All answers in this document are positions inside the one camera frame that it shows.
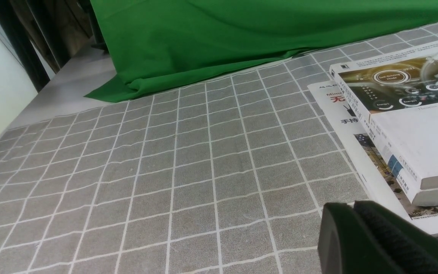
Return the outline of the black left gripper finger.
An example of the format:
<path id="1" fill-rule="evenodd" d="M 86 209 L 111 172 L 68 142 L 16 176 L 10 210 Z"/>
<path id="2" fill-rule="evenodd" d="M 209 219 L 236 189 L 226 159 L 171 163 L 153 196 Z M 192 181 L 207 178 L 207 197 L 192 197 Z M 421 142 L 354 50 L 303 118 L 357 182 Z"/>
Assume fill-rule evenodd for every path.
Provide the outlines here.
<path id="1" fill-rule="evenodd" d="M 326 203 L 323 274 L 438 274 L 438 239 L 373 201 Z"/>

